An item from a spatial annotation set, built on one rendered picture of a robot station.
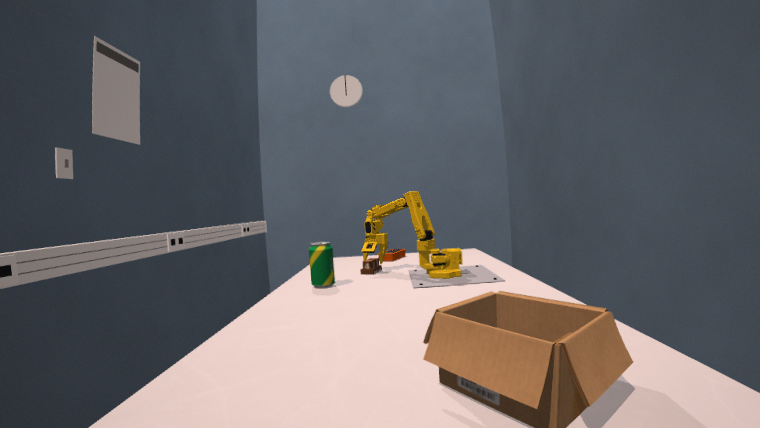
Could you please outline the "green drink can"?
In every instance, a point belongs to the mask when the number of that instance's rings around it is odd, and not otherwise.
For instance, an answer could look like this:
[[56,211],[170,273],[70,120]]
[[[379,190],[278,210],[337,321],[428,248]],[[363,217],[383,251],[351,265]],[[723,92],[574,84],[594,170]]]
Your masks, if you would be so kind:
[[330,246],[330,242],[316,242],[310,245],[309,260],[312,286],[315,288],[332,287],[335,284],[335,273],[333,248]]

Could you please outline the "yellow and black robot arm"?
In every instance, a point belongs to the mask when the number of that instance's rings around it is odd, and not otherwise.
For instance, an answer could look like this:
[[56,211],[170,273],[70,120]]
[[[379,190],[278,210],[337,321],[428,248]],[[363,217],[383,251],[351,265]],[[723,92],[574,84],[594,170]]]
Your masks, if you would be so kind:
[[[415,228],[417,237],[420,239],[417,240],[417,250],[419,250],[419,265],[423,269],[426,269],[427,274],[430,275],[430,278],[449,279],[460,277],[460,250],[455,248],[443,249],[440,253],[440,249],[435,249],[435,239],[433,239],[435,232],[429,215],[423,205],[419,192],[408,192],[403,196],[404,198],[395,200],[387,205],[377,205],[375,207],[372,207],[372,210],[369,210],[367,212],[366,222],[364,222],[365,234],[378,233],[383,227],[382,218],[409,207],[413,226]],[[397,207],[400,208],[397,209]],[[421,226],[421,219],[423,226]],[[431,262],[433,264],[430,263],[429,254],[432,254]],[[436,270],[436,272],[429,273],[429,271],[433,270]]]

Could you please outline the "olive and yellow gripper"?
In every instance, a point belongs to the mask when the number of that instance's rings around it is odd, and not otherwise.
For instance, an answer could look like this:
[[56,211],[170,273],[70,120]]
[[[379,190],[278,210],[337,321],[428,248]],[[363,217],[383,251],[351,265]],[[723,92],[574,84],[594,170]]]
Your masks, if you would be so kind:
[[380,247],[380,264],[382,264],[385,253],[386,253],[386,249],[388,246],[388,234],[383,233],[383,232],[366,235],[366,239],[365,239],[364,246],[362,249],[364,261],[367,260],[369,253],[375,252],[377,244],[380,245],[379,246]]

